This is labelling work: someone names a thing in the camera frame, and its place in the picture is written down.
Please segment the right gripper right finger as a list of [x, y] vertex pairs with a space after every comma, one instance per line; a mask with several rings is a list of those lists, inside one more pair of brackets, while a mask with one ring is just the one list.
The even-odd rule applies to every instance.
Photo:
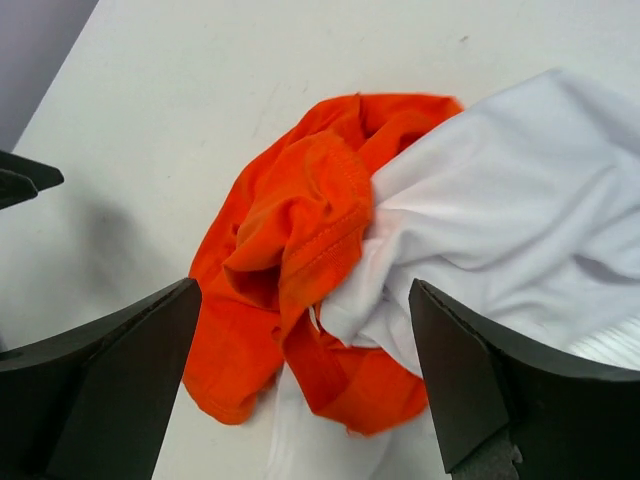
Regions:
[[639, 374], [497, 324], [422, 280], [411, 323], [454, 479], [635, 479]]

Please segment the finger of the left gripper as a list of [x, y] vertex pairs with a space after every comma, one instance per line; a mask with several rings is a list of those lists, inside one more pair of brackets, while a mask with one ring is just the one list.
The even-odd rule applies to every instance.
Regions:
[[0, 175], [1, 210], [32, 200], [64, 182], [59, 169], [6, 151], [0, 152]]

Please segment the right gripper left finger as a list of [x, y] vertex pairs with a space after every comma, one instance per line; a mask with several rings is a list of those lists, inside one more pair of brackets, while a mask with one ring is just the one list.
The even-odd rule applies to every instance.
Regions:
[[3, 352], [2, 478], [151, 478], [200, 305], [197, 282], [185, 278]]

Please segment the white t shirt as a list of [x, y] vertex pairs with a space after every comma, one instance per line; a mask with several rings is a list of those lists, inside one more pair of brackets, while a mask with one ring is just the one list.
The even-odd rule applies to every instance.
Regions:
[[[473, 105], [383, 167], [362, 260], [312, 319], [426, 384], [422, 280], [499, 325], [639, 374], [639, 106], [553, 70]], [[270, 479], [441, 479], [431, 411], [370, 439], [280, 378]]]

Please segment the orange t shirt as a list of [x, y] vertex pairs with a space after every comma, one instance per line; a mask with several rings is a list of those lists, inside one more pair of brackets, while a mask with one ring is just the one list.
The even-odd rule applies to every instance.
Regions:
[[417, 375], [311, 315], [361, 259], [372, 175], [461, 109], [427, 94], [327, 99], [246, 166], [190, 269], [202, 306], [183, 382], [201, 410], [242, 424], [288, 367], [315, 415], [361, 435], [424, 411]]

